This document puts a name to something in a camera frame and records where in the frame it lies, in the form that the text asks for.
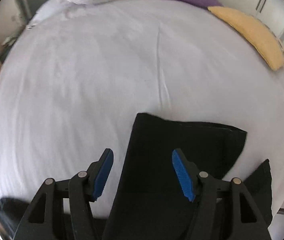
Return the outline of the yellow cushion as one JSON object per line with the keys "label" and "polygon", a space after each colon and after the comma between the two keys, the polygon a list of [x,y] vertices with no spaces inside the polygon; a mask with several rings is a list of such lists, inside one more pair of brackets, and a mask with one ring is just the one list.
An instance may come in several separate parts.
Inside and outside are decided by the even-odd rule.
{"label": "yellow cushion", "polygon": [[267,25],[236,9],[210,6],[208,10],[241,34],[256,49],[271,70],[276,71],[284,66],[284,45]]}

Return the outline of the white bed sheet mattress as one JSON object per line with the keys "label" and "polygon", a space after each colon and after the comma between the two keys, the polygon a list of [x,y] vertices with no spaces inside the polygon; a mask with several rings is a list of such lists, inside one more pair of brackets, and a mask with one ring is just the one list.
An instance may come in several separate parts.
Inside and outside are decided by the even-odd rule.
{"label": "white bed sheet mattress", "polygon": [[284,202],[284,67],[273,71],[212,13],[172,0],[71,4],[25,30],[0,70],[0,198],[32,200],[111,148],[97,216],[109,214],[135,116],[235,126],[247,135],[226,177],[268,159]]}

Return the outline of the black denim pants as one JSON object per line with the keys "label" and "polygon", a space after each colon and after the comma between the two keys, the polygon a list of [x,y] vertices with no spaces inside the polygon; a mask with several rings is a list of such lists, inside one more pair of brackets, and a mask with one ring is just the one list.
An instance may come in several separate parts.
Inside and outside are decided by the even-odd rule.
{"label": "black denim pants", "polygon": [[247,133],[139,113],[104,239],[270,239],[271,168],[224,176]]}

